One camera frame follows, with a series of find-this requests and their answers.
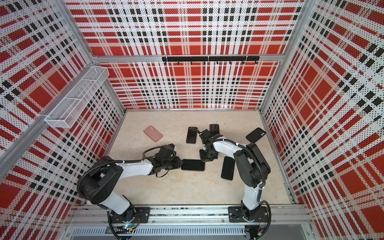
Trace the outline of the black phone case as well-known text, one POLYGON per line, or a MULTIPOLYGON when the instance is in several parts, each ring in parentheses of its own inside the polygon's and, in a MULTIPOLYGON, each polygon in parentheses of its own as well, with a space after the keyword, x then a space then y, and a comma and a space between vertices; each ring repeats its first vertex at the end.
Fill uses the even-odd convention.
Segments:
POLYGON ((263 136, 266 135, 266 132, 261 129, 261 128, 256 128, 255 130, 253 130, 251 133, 249 133, 247 136, 246 136, 246 139, 250 142, 250 143, 256 143, 258 140, 260 140, 263 136))

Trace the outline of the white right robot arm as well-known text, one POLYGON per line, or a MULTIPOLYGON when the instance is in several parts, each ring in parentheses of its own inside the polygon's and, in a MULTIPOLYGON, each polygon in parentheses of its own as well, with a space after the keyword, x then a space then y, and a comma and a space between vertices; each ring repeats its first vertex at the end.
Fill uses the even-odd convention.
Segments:
POLYGON ((238 217, 246 222, 254 221, 257 214, 262 212, 262 205, 266 203, 261 200, 261 196, 268 174, 271 173, 271 168, 259 147, 254 143, 242 145, 220 134, 212 135, 209 130, 194 131, 202 140, 203 148, 200 150, 200 158, 203 162, 216 160, 219 154, 235 160, 240 178, 245 184, 238 217))

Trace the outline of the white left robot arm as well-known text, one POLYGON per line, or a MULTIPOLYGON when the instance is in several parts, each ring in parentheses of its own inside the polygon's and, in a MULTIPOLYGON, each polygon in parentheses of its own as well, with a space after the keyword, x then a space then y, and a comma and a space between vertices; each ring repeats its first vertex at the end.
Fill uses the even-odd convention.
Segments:
POLYGON ((116 214, 123 222, 130 222, 138 214, 132 202, 115 190, 117 183, 136 176, 157 177, 162 170, 169 172, 182 166, 173 144, 148 149, 139 160, 113 160, 104 156, 78 179, 77 192, 91 204, 116 214))

